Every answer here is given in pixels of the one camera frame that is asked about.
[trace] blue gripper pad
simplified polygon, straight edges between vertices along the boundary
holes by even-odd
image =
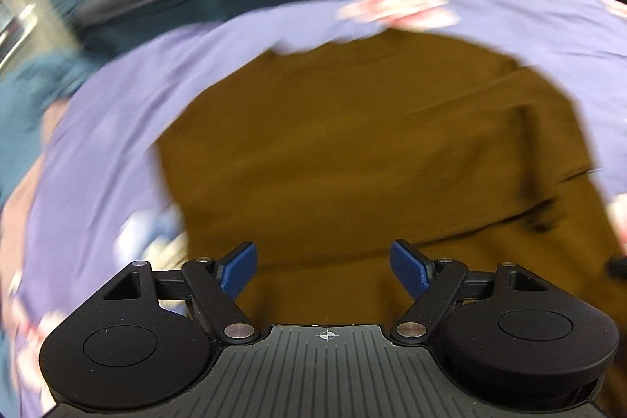
[[[420,298],[429,288],[425,266],[397,241],[390,249],[390,267],[414,300]]]
[[[220,287],[231,299],[236,299],[253,279],[257,260],[257,247],[250,243],[224,265]]]

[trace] triangular cutout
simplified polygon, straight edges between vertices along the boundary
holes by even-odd
[[[141,296],[139,273],[128,273],[111,291],[107,293],[107,301],[117,299],[137,299]]]
[[[510,273],[512,291],[546,291],[547,288],[534,278],[523,273]]]

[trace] brown shirt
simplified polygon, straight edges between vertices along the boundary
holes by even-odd
[[[607,308],[591,291],[620,251],[576,116],[510,57],[398,31],[267,52],[158,146],[192,256],[257,243],[239,304],[260,323],[396,320],[397,238],[473,270],[514,261]]]

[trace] silver screw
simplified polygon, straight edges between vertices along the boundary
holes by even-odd
[[[427,332],[427,328],[420,323],[403,323],[396,326],[396,332],[401,337],[419,338]]]
[[[225,335],[236,340],[252,337],[254,332],[255,328],[253,326],[244,323],[230,324],[230,326],[225,328]]]

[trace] ribbed surface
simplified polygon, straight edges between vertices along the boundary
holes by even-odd
[[[459,391],[426,349],[394,346],[377,326],[277,326],[226,349],[192,391],[136,418],[521,418]],[[77,418],[60,406],[50,418]],[[553,418],[601,418],[591,405]]]

